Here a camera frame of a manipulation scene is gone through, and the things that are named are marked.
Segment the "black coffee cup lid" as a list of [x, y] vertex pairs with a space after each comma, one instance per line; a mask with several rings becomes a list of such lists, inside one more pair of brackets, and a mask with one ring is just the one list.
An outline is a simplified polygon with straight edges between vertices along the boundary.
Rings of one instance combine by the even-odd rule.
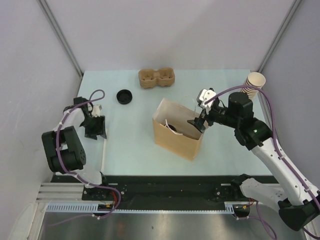
[[173, 125], [168, 124], [168, 123], [165, 123], [164, 126], [165, 126], [166, 128], [168, 128], [168, 129], [170, 129], [172, 132], [178, 133], [178, 132], [177, 132], [177, 129], [176, 129]]

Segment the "white straw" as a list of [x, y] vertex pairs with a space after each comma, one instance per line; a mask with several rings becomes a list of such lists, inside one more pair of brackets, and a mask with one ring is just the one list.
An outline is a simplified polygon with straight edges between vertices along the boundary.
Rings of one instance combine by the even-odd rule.
[[107, 147], [107, 140], [103, 140], [103, 148], [102, 148], [102, 158], [101, 158], [101, 169], [100, 171], [104, 173], [105, 165], [106, 165], [106, 147]]

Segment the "brown paper bag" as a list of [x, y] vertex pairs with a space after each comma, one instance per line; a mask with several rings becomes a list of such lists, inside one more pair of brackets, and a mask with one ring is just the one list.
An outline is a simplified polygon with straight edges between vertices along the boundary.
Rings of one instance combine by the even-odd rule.
[[[187, 123], [200, 114], [177, 102], [163, 98], [152, 116], [155, 143], [176, 155], [193, 161], [202, 145], [204, 134]], [[173, 125], [178, 133], [165, 127]]]

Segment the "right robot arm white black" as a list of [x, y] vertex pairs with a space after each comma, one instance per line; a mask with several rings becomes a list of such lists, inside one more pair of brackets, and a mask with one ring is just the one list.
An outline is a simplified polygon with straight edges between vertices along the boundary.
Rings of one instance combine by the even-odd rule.
[[267, 124], [254, 116], [253, 102], [246, 93], [233, 92], [228, 97], [228, 105], [220, 106], [213, 89], [202, 89], [196, 101], [202, 111], [188, 123], [201, 133], [206, 130], [205, 123], [233, 128], [239, 144], [264, 163], [282, 188], [277, 190], [242, 174], [231, 182], [230, 194], [235, 200], [251, 198], [263, 203], [294, 231], [302, 230], [319, 216], [319, 189], [294, 166]]

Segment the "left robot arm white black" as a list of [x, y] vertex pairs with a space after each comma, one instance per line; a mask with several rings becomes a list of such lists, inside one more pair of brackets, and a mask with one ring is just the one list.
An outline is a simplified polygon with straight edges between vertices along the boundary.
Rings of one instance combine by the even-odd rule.
[[106, 119], [101, 110], [100, 104], [76, 97], [73, 105], [63, 109], [58, 125], [43, 133], [41, 140], [48, 167], [53, 173], [72, 176], [88, 187], [95, 185], [93, 194], [105, 200], [110, 196], [111, 188], [103, 183], [100, 171], [86, 167], [87, 155], [78, 136], [78, 129], [84, 128], [87, 139], [96, 141], [98, 137], [107, 138]]

